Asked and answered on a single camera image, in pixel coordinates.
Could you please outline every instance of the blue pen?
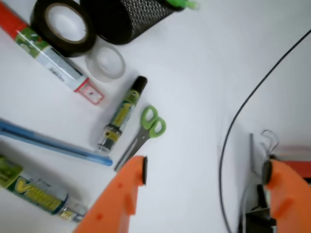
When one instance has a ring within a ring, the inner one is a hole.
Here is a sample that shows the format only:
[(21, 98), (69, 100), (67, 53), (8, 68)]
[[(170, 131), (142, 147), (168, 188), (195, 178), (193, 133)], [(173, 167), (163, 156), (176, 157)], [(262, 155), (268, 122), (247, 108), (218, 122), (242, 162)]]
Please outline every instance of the blue pen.
[(108, 156), (103, 157), (96, 155), (90, 150), (79, 148), (78, 146), (74, 146), (60, 140), (49, 138), (39, 133), (29, 131), (19, 126), (13, 125), (3, 119), (0, 119), (0, 135), (106, 166), (112, 165), (112, 160)]

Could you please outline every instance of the scissor blade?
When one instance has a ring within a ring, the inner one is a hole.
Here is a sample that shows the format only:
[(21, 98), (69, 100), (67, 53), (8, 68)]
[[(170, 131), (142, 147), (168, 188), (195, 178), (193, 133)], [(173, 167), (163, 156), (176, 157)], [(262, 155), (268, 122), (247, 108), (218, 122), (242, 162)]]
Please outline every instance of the scissor blade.
[(132, 141), (132, 143), (126, 149), (125, 153), (122, 155), (122, 157), (117, 162), (117, 164), (114, 168), (115, 171), (120, 171), (120, 169), (123, 167), (123, 165), (125, 164), (126, 159), (128, 158), (129, 154), (132, 152), (135, 145), (137, 144), (137, 141), (138, 141), (138, 139), (137, 139), (137, 137), (135, 137), (134, 140)]
[(130, 146), (126, 149), (125, 153), (118, 161), (114, 170), (119, 171), (124, 166), (124, 164), (129, 161), (141, 148), (141, 146), (149, 139), (149, 131), (145, 130), (143, 127), (140, 128), (137, 136), (134, 138)]

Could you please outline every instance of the black mesh cup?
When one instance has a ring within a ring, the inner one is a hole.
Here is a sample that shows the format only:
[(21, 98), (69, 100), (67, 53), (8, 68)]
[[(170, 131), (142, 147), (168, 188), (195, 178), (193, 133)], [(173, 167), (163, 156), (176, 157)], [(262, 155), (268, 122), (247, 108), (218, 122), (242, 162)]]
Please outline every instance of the black mesh cup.
[(181, 7), (166, 0), (81, 0), (97, 34), (115, 45), (127, 44)]

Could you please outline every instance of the clear tape roll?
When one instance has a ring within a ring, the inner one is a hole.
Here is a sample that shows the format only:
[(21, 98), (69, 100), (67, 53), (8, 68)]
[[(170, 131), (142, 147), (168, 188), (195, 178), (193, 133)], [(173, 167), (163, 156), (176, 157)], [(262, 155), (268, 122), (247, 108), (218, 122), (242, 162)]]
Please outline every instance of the clear tape roll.
[(116, 48), (100, 38), (86, 55), (86, 66), (94, 78), (110, 82), (125, 73), (125, 61)]

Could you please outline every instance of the green scissor handle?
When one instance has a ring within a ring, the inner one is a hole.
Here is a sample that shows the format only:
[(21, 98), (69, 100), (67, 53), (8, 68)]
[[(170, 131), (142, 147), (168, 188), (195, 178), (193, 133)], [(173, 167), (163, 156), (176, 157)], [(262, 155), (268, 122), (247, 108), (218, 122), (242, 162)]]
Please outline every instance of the green scissor handle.
[[(147, 114), (150, 110), (152, 111), (153, 116), (150, 120), (147, 120)], [(140, 123), (144, 127), (144, 129), (149, 130), (150, 138), (160, 137), (166, 131), (165, 121), (159, 118), (156, 108), (152, 105), (149, 105), (144, 109), (141, 115)], [(161, 130), (159, 132), (156, 132), (156, 126), (158, 125), (158, 123), (161, 124)]]

